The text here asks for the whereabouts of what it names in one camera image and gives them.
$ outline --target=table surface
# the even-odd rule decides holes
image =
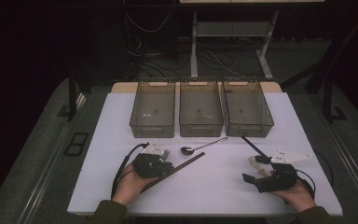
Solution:
[[[249,140],[268,156],[273,156],[278,148],[310,154],[311,160],[293,165],[310,175],[316,183],[316,203],[330,215],[342,216],[342,208],[287,94],[276,83],[261,84],[275,125],[266,138]],[[158,140],[161,147],[171,152],[167,161],[177,166],[192,157],[182,155],[180,147],[199,147],[218,139],[180,137],[178,92],[175,137],[134,138],[129,124],[135,91],[136,83],[118,83],[108,94],[67,209],[69,213],[92,215],[101,200],[109,200],[119,165],[140,143]],[[222,131],[220,138],[224,136],[225,131]],[[130,161],[141,151],[135,151]],[[241,174],[257,176],[249,163],[249,158],[257,154],[241,138],[229,137],[227,141],[203,148],[193,156],[201,152],[205,155],[142,193],[128,206],[128,216],[276,217],[294,213],[278,197],[258,193],[255,186],[243,182]]]

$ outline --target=plastic bin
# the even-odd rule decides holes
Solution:
[[[223,77],[221,97],[227,136],[269,134],[274,121],[255,77]]]
[[[136,138],[174,137],[176,78],[141,78],[130,126]]]
[[[182,137],[218,137],[223,129],[216,77],[180,79],[179,124]]]

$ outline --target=metal spoon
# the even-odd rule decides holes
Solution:
[[[204,145],[204,146],[202,146],[202,147],[196,147],[196,148],[181,147],[180,150],[182,151],[182,153],[183,153],[184,155],[189,156],[189,155],[193,154],[194,151],[197,150],[197,149],[201,149],[201,148],[208,147],[208,146],[211,146],[211,145],[214,145],[214,144],[218,144],[218,143],[223,142],[223,141],[226,141],[226,140],[228,140],[228,138],[227,138],[227,137],[224,137],[224,138],[221,138],[221,139],[219,139],[219,140],[217,140],[217,141],[214,141],[214,142],[212,142],[212,143],[208,143],[207,145]]]

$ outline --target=human hand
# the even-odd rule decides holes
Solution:
[[[116,193],[112,201],[128,205],[148,183],[153,182],[157,178],[142,178],[133,170],[132,163],[124,167],[121,178],[118,181]]]
[[[290,189],[272,191],[271,194],[287,201],[298,213],[316,206],[306,186],[300,180],[297,180],[296,184]]]

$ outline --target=sleeve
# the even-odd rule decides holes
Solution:
[[[330,217],[330,215],[324,210],[321,206],[312,207],[310,209],[305,210],[302,213],[299,213],[298,221],[301,224],[315,224],[315,223],[323,223],[323,224],[335,224],[336,221]]]
[[[120,224],[126,216],[127,207],[121,203],[101,201],[94,215],[83,224]]]

